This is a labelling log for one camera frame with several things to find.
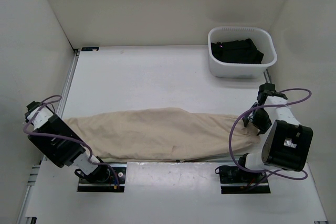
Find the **beige trousers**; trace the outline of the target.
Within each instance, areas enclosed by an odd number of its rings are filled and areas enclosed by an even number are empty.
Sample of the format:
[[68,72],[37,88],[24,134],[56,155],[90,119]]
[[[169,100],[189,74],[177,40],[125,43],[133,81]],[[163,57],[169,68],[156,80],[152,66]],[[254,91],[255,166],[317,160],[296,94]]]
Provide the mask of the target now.
[[107,162],[171,162],[240,151],[260,143],[257,129],[237,116],[145,109],[66,119],[95,156]]

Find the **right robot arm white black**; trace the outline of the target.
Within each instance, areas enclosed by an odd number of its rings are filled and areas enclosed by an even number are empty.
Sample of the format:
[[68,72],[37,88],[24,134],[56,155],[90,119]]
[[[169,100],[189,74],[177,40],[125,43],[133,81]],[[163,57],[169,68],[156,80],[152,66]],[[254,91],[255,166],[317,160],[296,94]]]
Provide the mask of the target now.
[[288,98],[276,91],[275,85],[264,83],[259,87],[257,102],[252,106],[265,106],[243,116],[244,126],[256,127],[257,135],[266,134],[263,148],[257,153],[244,154],[238,161],[236,177],[247,182],[255,170],[282,169],[300,172],[303,170],[313,130],[303,126],[287,106]]

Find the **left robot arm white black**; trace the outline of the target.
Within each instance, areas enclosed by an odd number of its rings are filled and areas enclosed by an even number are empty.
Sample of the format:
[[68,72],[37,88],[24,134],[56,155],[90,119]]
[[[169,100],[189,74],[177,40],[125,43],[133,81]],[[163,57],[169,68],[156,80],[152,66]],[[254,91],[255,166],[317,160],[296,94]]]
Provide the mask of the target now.
[[27,106],[25,120],[34,130],[24,132],[28,139],[56,166],[75,166],[75,175],[90,183],[103,183],[111,176],[102,160],[90,156],[83,140],[50,108],[33,101]]

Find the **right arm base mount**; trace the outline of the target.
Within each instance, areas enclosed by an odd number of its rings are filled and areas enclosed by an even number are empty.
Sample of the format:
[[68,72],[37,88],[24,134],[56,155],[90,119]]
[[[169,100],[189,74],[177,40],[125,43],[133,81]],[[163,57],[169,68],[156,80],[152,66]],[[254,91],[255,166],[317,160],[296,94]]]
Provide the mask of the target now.
[[215,169],[219,176],[221,194],[269,194],[271,193],[265,173],[250,173],[236,166],[222,165]]

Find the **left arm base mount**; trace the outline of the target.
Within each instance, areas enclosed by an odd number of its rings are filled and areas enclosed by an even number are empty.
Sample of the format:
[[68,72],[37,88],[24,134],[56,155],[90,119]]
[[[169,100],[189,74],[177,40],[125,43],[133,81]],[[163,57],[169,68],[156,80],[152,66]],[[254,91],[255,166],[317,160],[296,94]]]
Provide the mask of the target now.
[[102,177],[99,175],[99,179],[87,176],[80,169],[76,169],[74,174],[79,178],[77,191],[86,193],[123,193],[127,177],[127,164],[111,164],[111,166],[117,175],[118,181],[116,181],[114,173],[108,168],[103,169],[106,172]]

